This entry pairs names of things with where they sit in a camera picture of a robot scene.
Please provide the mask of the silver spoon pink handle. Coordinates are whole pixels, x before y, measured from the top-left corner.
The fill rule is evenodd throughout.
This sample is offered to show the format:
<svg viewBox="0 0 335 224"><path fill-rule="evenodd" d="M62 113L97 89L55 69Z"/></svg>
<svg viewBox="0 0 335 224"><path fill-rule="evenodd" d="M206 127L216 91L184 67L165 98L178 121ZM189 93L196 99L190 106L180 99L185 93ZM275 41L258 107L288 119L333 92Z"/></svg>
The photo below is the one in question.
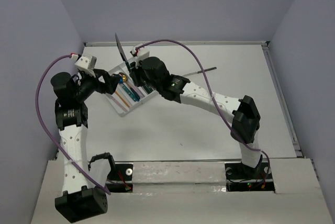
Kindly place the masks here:
<svg viewBox="0 0 335 224"><path fill-rule="evenodd" d="M143 92L138 88L138 87L134 87L134 90L139 94L139 96L141 97L141 98L144 98L145 97L145 95L143 94Z"/></svg>

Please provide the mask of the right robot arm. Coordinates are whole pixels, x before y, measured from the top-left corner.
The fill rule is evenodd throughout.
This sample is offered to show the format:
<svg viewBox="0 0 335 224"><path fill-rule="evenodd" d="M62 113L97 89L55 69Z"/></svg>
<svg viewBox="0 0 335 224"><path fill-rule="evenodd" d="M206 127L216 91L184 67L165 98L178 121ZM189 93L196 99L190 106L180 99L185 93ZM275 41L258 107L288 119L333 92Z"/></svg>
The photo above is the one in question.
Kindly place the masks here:
<svg viewBox="0 0 335 224"><path fill-rule="evenodd" d="M157 57L148 57L128 65L135 86L148 85L164 99L190 105L220 116L228 124L230 135L239 142L241 168L247 178L260 172L262 154L257 140L260 113L252 97L234 98L213 93L188 78L171 74Z"/></svg>

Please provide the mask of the dark slim knife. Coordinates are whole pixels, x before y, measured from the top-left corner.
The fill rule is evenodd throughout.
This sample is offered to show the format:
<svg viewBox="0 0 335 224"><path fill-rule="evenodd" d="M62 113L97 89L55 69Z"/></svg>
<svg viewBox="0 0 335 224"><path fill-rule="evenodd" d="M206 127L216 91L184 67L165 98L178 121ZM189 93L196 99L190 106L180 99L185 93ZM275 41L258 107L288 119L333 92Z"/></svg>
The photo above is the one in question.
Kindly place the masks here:
<svg viewBox="0 0 335 224"><path fill-rule="evenodd" d="M204 72L208 72L208 71L212 71L212 70L216 70L216 69L217 69L217 67L211 67L211 68L204 69ZM192 75L196 75L196 74L200 74L200 73L202 73L202 70L187 73L187 74L184 74L182 76L187 77L187 76L192 76Z"/></svg>

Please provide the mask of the blue spoon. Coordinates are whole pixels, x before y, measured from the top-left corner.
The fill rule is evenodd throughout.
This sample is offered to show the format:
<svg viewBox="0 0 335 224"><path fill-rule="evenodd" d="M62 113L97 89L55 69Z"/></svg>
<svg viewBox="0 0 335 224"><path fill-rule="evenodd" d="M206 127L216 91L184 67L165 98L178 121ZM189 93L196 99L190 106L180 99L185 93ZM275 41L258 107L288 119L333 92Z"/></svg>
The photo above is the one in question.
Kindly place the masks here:
<svg viewBox="0 0 335 224"><path fill-rule="evenodd" d="M125 75L121 75L121 78L122 78L122 88L124 89L124 91L128 94L128 96L134 102L139 102L140 101L140 97L136 93L136 91L130 86L130 84L128 83L128 79L126 78L126 76Z"/></svg>

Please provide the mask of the knife with teal handle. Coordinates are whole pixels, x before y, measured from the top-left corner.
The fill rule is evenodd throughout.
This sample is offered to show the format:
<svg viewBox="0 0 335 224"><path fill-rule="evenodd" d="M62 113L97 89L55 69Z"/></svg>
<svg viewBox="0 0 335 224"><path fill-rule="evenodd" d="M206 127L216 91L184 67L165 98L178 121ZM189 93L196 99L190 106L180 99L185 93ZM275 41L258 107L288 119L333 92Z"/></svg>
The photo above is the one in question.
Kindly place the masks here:
<svg viewBox="0 0 335 224"><path fill-rule="evenodd" d="M116 33L115 33L115 40L116 40L116 46L118 48L120 56L121 56L122 60L124 61L128 72L130 72L131 71L130 64L128 62L128 59L126 58L125 52L124 52L124 50L123 50L123 48L121 46L120 40L119 40L119 38L118 38L118 36L117 36Z"/></svg>

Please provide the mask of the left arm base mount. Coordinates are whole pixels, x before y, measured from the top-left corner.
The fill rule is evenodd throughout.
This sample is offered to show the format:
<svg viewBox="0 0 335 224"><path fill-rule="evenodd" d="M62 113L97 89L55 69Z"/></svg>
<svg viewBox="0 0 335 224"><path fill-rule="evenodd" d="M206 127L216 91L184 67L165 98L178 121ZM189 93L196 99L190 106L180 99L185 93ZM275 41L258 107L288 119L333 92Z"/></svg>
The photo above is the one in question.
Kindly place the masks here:
<svg viewBox="0 0 335 224"><path fill-rule="evenodd" d="M88 162L90 176L111 193L132 193L133 163L115 162L109 152L93 156Z"/></svg>

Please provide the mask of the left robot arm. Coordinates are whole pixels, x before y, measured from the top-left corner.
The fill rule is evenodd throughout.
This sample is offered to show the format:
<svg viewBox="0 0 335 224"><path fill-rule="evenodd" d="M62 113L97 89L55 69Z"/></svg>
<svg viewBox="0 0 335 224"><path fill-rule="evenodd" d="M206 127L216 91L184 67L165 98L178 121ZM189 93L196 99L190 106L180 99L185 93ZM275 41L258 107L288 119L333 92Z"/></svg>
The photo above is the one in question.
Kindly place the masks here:
<svg viewBox="0 0 335 224"><path fill-rule="evenodd" d="M56 74L51 85L57 96L55 119L61 137L60 151L64 155L62 195L55 199L56 210L69 222L76 223L107 213L106 181L118 173L113 156L102 153L88 158L88 108L85 101L94 92L112 95L120 76L104 70L93 74L80 71L75 80L67 72Z"/></svg>

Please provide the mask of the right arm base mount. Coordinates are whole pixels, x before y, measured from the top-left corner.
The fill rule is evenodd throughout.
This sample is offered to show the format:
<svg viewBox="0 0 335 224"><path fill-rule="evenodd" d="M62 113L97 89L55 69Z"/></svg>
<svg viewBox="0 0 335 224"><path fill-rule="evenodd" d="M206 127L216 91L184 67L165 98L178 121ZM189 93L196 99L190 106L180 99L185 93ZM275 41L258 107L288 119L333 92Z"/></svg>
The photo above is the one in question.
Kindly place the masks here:
<svg viewBox="0 0 335 224"><path fill-rule="evenodd" d="M225 163L228 192L275 192L271 170L267 162L256 169L242 163Z"/></svg>

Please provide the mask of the fork with teal handle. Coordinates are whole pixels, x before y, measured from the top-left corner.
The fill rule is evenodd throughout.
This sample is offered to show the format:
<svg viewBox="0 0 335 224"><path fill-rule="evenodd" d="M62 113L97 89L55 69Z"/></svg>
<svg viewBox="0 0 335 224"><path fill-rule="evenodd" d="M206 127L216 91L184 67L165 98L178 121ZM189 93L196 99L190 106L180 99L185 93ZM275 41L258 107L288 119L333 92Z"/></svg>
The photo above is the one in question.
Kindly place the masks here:
<svg viewBox="0 0 335 224"><path fill-rule="evenodd" d="M145 92L147 93L147 94L150 94L150 93L152 93L154 90L150 87L150 86L148 86L148 85L144 85L143 86L143 89L145 90Z"/></svg>

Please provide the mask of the gold spoon teal handle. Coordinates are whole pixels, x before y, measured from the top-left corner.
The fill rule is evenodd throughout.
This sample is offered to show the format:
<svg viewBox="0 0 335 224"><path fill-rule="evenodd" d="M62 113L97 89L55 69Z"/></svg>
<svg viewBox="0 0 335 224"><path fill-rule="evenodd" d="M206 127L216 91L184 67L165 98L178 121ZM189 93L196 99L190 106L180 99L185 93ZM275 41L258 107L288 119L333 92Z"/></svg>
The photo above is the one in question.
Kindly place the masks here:
<svg viewBox="0 0 335 224"><path fill-rule="evenodd" d="M122 77L122 80L124 83L126 83L131 92L135 95L135 97L137 98L137 100L139 101L140 100L140 96L139 94L134 90L134 88L131 86L130 82L128 81L128 78L127 78L127 75L125 73L122 73L122 72L119 72L119 75Z"/></svg>

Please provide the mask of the silver spoon teal handle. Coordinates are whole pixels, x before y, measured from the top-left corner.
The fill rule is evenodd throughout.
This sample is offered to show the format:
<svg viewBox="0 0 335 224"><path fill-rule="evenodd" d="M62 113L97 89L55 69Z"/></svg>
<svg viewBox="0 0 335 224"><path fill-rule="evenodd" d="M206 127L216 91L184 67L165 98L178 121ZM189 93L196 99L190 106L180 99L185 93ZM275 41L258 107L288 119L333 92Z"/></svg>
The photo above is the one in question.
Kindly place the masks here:
<svg viewBox="0 0 335 224"><path fill-rule="evenodd" d="M130 91L130 89L125 85L122 84L122 89L127 93L127 95L134 101L137 102L137 98L135 97L135 95Z"/></svg>

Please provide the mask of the orange plastic knife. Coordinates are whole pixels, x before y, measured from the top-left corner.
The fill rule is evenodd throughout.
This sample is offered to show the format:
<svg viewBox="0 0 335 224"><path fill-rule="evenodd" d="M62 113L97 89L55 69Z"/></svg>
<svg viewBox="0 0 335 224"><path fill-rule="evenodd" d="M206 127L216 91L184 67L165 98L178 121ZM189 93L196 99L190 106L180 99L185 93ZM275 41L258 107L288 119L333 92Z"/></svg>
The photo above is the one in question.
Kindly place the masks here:
<svg viewBox="0 0 335 224"><path fill-rule="evenodd" d="M115 94L120 98L120 100L128 107L130 108L130 105L127 103L127 100L125 100L121 94L118 91L115 91Z"/></svg>

